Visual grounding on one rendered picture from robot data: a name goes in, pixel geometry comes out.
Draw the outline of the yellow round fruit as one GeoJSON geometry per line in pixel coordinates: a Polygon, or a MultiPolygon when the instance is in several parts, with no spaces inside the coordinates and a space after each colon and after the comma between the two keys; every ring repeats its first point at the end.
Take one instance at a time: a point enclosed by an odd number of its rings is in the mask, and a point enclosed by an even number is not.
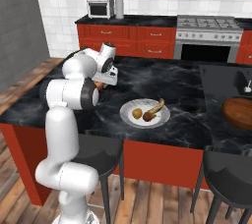
{"type": "Polygon", "coordinates": [[[132,111],[132,116],[135,118],[135,119],[140,119],[143,115],[143,111],[141,108],[136,108],[132,111]]]}

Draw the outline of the red island counter base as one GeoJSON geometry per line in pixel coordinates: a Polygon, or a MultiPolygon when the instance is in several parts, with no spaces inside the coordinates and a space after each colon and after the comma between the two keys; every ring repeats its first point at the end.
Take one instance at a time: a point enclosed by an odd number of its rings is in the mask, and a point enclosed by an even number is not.
{"type": "MultiPolygon", "coordinates": [[[[45,130],[0,123],[31,203],[43,206],[51,190],[34,178],[38,163],[47,155],[45,130]]],[[[203,151],[163,144],[124,141],[124,176],[194,189],[203,151]]]]}

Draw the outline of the red lower cupboard run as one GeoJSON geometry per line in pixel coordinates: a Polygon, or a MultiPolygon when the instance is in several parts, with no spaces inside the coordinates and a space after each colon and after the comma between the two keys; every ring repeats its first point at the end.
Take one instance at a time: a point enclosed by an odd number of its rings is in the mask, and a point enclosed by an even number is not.
{"type": "Polygon", "coordinates": [[[172,59],[176,28],[77,24],[80,47],[99,50],[104,42],[117,56],[172,59]]]}

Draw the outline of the dark sink basin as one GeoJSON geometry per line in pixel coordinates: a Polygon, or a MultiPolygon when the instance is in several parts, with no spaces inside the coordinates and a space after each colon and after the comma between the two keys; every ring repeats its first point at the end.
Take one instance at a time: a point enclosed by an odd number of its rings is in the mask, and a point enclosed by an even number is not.
{"type": "Polygon", "coordinates": [[[244,92],[251,80],[252,67],[240,65],[200,65],[205,100],[208,105],[222,104],[228,98],[248,98],[252,91],[244,92]]]}

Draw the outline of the white toaster oven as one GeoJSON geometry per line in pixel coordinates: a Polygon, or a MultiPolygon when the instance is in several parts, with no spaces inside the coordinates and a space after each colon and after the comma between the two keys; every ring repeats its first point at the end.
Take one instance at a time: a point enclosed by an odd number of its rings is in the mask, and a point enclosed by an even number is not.
{"type": "Polygon", "coordinates": [[[110,19],[114,16],[114,0],[87,0],[90,19],[110,19]]]}

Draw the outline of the grey round plate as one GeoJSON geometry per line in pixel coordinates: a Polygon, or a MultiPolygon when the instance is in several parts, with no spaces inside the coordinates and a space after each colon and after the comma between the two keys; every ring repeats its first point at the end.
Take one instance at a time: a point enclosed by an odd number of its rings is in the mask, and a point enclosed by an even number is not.
{"type": "Polygon", "coordinates": [[[147,98],[134,99],[126,102],[120,108],[119,114],[121,119],[129,126],[139,129],[154,129],[164,125],[169,120],[170,111],[166,106],[163,106],[150,122],[146,122],[143,117],[139,119],[134,118],[132,112],[134,109],[141,109],[142,112],[145,113],[157,105],[157,100],[147,98]]]}

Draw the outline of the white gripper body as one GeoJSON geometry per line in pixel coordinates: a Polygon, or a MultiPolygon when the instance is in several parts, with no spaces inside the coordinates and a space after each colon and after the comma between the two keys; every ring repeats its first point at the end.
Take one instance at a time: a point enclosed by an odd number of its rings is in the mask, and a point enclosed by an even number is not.
{"type": "Polygon", "coordinates": [[[106,73],[97,72],[93,76],[94,82],[103,84],[117,85],[118,69],[114,66],[111,67],[106,73]]]}

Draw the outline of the brownish yellow banana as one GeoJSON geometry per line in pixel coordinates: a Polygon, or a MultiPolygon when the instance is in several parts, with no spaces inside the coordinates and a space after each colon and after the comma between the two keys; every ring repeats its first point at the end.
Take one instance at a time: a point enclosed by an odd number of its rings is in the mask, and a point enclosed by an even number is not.
{"type": "Polygon", "coordinates": [[[158,105],[156,105],[156,106],[152,109],[152,113],[157,113],[160,109],[162,109],[163,106],[164,106],[164,100],[163,100],[163,98],[160,98],[160,99],[159,99],[158,105]]]}

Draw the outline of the red narrow lower cupboard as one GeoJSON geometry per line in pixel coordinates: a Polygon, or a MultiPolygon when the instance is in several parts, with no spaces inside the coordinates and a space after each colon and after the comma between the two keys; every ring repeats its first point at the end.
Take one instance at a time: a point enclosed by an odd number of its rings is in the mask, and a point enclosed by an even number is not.
{"type": "Polygon", "coordinates": [[[243,32],[235,62],[252,65],[252,30],[243,32]]]}

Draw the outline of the reddish brown fruit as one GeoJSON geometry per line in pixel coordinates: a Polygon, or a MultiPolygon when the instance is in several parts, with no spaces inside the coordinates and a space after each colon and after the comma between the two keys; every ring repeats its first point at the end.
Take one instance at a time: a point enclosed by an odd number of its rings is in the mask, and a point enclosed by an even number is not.
{"type": "Polygon", "coordinates": [[[150,122],[152,121],[153,118],[155,118],[157,115],[155,113],[151,113],[151,112],[146,112],[143,115],[143,120],[146,122],[150,122]]]}

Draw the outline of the white paper towel roll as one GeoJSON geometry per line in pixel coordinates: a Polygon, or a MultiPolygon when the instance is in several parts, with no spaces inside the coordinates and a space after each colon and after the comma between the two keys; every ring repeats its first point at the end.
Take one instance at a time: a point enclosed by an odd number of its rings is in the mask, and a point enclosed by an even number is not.
{"type": "Polygon", "coordinates": [[[124,1],[123,0],[115,0],[115,13],[116,18],[121,20],[124,18],[124,1]]]}

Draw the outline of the steel range with oven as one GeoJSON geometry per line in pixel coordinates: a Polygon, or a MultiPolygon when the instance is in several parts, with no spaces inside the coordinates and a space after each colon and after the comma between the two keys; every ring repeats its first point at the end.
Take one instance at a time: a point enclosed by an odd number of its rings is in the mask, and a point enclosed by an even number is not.
{"type": "Polygon", "coordinates": [[[173,58],[234,63],[242,33],[234,17],[178,15],[173,58]]]}

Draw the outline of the black bar stool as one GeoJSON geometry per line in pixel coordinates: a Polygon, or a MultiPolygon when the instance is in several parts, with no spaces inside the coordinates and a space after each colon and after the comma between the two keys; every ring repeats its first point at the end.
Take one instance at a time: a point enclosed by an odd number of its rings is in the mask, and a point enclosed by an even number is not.
{"type": "Polygon", "coordinates": [[[238,224],[247,224],[252,215],[252,156],[205,150],[190,212],[194,211],[203,180],[214,194],[206,224],[214,224],[223,202],[228,205],[226,219],[234,207],[244,208],[238,224]]]}
{"type": "Polygon", "coordinates": [[[79,146],[72,162],[89,165],[98,172],[106,224],[110,224],[108,177],[119,167],[121,199],[124,199],[124,140],[79,135],[79,146]]]}

